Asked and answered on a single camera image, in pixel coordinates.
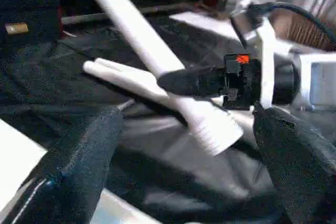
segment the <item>black cylindrical part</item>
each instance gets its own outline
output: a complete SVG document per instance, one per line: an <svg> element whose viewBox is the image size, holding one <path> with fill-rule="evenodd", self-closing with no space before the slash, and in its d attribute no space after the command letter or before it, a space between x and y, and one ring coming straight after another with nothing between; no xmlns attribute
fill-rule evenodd
<svg viewBox="0 0 336 224"><path fill-rule="evenodd" d="M292 61L275 58L273 104L291 104L297 93L299 76Z"/></svg>

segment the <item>ridged white plastic end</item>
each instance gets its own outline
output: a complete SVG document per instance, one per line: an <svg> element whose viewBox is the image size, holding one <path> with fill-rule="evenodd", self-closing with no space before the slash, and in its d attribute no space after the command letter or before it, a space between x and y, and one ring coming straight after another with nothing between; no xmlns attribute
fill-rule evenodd
<svg viewBox="0 0 336 224"><path fill-rule="evenodd" d="M210 155L216 156L228 149L243 135L243 130L227 112L214 107L204 120L191 127L192 134Z"/></svg>

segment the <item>black fabric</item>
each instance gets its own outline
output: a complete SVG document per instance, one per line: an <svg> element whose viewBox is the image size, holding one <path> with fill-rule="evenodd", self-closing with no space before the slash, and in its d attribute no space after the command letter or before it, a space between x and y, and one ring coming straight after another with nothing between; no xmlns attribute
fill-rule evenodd
<svg viewBox="0 0 336 224"><path fill-rule="evenodd" d="M115 107L77 120L30 172L2 223L89 223L121 129Z"/></svg>
<svg viewBox="0 0 336 224"><path fill-rule="evenodd" d="M59 0L0 0L0 52L7 47L60 38ZM5 24L26 23L28 32L8 35Z"/></svg>
<svg viewBox="0 0 336 224"><path fill-rule="evenodd" d="M225 53L244 52L236 41L168 18L152 24L186 66L220 65ZM78 118L117 105L125 128L106 184L113 193L164 223L281 223L283 209L252 138L207 156L179 114L84 74L83 62L97 57L145 69L108 28L8 49L0 59L1 118L50 148Z"/></svg>
<svg viewBox="0 0 336 224"><path fill-rule="evenodd" d="M256 108L256 140L293 223L335 223L335 146L306 121Z"/></svg>

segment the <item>black foam pad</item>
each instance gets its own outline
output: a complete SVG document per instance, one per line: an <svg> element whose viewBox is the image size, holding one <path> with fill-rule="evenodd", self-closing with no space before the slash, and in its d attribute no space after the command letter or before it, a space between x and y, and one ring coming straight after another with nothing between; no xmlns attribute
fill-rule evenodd
<svg viewBox="0 0 336 224"><path fill-rule="evenodd" d="M80 119L31 171L1 213L3 223L89 223L121 129L114 107Z"/></svg>

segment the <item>brown object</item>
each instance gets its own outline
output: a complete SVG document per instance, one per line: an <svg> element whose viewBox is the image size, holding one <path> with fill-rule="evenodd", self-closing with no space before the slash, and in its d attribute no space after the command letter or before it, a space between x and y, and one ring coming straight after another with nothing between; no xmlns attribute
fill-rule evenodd
<svg viewBox="0 0 336 224"><path fill-rule="evenodd" d="M25 34L29 32L26 23L10 23L5 24L6 31L9 35Z"/></svg>
<svg viewBox="0 0 336 224"><path fill-rule="evenodd" d="M323 17L320 17L320 19L333 29L333 23L326 22ZM315 24L296 13L288 10L275 11L271 22L278 38L325 51L336 51L335 45L330 43L325 33Z"/></svg>

